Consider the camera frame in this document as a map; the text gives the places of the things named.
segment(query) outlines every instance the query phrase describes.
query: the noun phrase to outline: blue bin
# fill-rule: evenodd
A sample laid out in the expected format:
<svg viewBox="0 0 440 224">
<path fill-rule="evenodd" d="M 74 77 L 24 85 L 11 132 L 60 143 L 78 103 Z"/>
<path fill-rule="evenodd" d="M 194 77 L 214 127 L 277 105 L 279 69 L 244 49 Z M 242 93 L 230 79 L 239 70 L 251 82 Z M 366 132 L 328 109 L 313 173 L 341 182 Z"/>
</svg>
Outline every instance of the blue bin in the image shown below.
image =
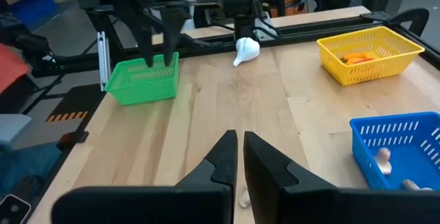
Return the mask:
<svg viewBox="0 0 440 224">
<path fill-rule="evenodd" d="M 29 30 L 39 28 L 42 20 L 58 14 L 54 0 L 20 0 L 13 3 L 10 9 Z"/>
<path fill-rule="evenodd" d="M 440 190 L 440 115 L 433 112 L 350 121 L 353 155 L 373 189 L 403 190 L 410 179 L 420 188 Z M 393 167 L 388 176 L 380 172 L 373 156 L 386 147 Z"/>
</svg>

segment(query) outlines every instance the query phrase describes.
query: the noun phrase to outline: carrot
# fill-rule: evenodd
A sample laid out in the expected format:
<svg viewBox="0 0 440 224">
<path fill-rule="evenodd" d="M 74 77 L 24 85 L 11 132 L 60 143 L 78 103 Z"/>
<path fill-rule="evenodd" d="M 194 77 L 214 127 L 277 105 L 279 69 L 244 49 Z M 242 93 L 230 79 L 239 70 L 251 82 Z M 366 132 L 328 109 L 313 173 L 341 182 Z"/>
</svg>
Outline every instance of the carrot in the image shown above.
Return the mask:
<svg viewBox="0 0 440 224">
<path fill-rule="evenodd" d="M 358 63 L 364 63 L 364 62 L 368 62 L 374 60 L 374 58 L 350 58 L 346 64 L 347 65 L 354 65 L 354 64 L 358 64 Z"/>
<path fill-rule="evenodd" d="M 344 55 L 342 58 L 345 60 L 349 60 L 350 58 L 367 58 L 367 57 L 368 56 L 366 55 L 366 53 L 360 52 L 360 53 L 347 54 L 347 55 Z"/>
</svg>

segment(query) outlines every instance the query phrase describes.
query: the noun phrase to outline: red cloth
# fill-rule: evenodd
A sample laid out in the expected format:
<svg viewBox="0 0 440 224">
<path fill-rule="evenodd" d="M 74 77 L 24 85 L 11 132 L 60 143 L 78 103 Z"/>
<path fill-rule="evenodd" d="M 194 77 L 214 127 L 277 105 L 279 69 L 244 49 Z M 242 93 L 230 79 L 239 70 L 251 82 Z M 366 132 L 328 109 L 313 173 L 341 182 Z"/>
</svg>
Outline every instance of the red cloth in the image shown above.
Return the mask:
<svg viewBox="0 0 440 224">
<path fill-rule="evenodd" d="M 29 67 L 16 52 L 0 44 L 0 93 L 29 71 Z"/>
</svg>

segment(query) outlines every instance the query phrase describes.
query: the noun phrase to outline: yellow basket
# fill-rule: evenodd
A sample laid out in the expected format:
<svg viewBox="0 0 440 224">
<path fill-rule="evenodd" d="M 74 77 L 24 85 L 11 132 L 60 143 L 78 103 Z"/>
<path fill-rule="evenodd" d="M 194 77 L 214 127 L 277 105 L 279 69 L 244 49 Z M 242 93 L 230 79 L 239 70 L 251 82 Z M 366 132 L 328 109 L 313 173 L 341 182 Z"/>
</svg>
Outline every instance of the yellow basket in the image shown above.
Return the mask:
<svg viewBox="0 0 440 224">
<path fill-rule="evenodd" d="M 383 26 L 322 38 L 317 42 L 322 65 L 343 86 L 400 74 L 425 51 Z M 354 65 L 345 65 L 340 60 L 355 52 L 365 52 L 375 60 Z"/>
</svg>

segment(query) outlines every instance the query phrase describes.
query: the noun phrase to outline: wooden tabletop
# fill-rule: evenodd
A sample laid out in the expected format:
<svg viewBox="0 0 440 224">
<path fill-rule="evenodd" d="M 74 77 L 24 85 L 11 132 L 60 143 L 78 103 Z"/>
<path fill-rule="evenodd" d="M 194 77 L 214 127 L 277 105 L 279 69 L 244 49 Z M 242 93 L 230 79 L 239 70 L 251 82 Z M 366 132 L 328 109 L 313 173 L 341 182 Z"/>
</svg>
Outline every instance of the wooden tabletop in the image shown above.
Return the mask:
<svg viewBox="0 0 440 224">
<path fill-rule="evenodd" d="M 347 8 L 274 19 L 293 25 L 368 12 Z M 188 32 L 201 37 L 221 28 Z M 107 94 L 33 213 L 50 222 L 53 202 L 81 186 L 172 186 L 188 174 L 228 129 L 254 131 L 300 165 L 336 186 L 365 188 L 351 152 L 354 117 L 440 111 L 440 71 L 417 58 L 399 75 L 341 87 L 320 64 L 315 42 L 264 48 L 234 68 L 235 53 L 186 58 L 172 100 L 124 107 Z M 245 179 L 239 153 L 237 192 Z M 236 205 L 236 223 L 253 223 Z"/>
</svg>

